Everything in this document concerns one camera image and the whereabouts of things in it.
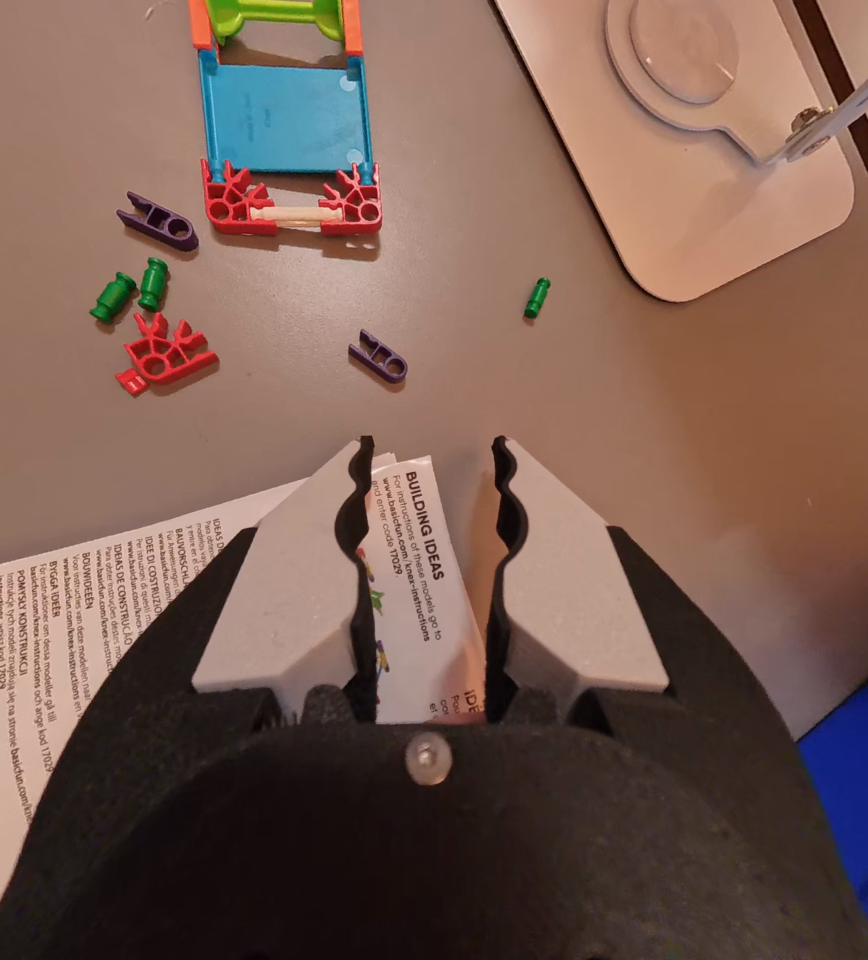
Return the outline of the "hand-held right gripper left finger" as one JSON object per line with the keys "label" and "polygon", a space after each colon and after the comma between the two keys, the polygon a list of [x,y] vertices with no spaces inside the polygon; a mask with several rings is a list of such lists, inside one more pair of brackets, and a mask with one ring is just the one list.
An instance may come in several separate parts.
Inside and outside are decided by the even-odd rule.
{"label": "hand-held right gripper left finger", "polygon": [[272,690],[286,721],[308,691],[344,690],[377,717],[377,645],[366,566],[374,439],[362,437],[256,524],[192,683],[201,693]]}

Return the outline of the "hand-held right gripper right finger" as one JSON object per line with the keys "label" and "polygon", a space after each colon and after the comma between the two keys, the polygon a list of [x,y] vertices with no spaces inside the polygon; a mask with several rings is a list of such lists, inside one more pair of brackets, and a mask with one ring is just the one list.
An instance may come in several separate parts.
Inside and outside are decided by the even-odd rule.
{"label": "hand-held right gripper right finger", "polygon": [[499,436],[491,452],[507,553],[488,612],[488,723],[500,723],[523,689],[550,695],[557,719],[588,690],[666,691],[608,523],[517,441]]}

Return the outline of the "purple clip connector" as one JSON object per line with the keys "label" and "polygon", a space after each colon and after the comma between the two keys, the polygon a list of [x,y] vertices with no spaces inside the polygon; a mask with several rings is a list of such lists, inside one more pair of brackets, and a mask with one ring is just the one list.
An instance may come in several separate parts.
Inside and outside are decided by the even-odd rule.
{"label": "purple clip connector", "polygon": [[131,211],[116,211],[126,228],[178,252],[191,253],[198,249],[198,235],[187,217],[132,191],[126,196]]}
{"label": "purple clip connector", "polygon": [[387,383],[404,382],[408,370],[404,357],[367,329],[360,329],[357,342],[350,343],[347,351],[352,359]]}

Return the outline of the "white printed paper booklet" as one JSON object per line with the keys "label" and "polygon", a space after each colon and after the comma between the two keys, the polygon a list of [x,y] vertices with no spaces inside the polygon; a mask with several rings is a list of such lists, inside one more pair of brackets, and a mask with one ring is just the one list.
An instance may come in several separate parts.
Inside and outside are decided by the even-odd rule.
{"label": "white printed paper booklet", "polygon": [[0,899],[78,721],[132,645],[300,482],[0,564]]}

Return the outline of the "red fan connector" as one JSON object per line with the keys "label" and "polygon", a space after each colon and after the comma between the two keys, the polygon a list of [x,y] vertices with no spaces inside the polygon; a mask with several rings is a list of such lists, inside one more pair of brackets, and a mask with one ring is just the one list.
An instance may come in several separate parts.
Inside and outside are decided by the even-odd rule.
{"label": "red fan connector", "polygon": [[220,359],[209,349],[206,336],[180,320],[173,332],[161,312],[151,318],[135,313],[140,336],[124,345],[129,367],[147,380],[149,387],[167,387],[216,366]]}

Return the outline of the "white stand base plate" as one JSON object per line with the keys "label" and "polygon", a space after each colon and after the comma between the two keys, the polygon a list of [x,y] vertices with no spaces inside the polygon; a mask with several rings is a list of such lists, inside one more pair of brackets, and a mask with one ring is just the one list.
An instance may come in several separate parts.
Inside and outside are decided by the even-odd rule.
{"label": "white stand base plate", "polygon": [[851,119],[827,106],[779,2],[689,3],[720,13],[739,63],[712,102],[653,75],[639,2],[496,2],[560,141],[631,278],[686,303],[842,226],[855,196]]}

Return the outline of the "colourful toy car frame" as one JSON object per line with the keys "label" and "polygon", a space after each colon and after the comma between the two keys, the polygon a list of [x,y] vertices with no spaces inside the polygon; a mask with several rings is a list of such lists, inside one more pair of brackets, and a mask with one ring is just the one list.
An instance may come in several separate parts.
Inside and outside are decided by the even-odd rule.
{"label": "colourful toy car frame", "polygon": [[[363,236],[382,227],[357,1],[190,1],[206,158],[205,215],[219,234],[281,230]],[[312,25],[338,43],[342,68],[224,64],[220,48],[249,21]],[[335,174],[314,206],[279,206],[255,174]]]}

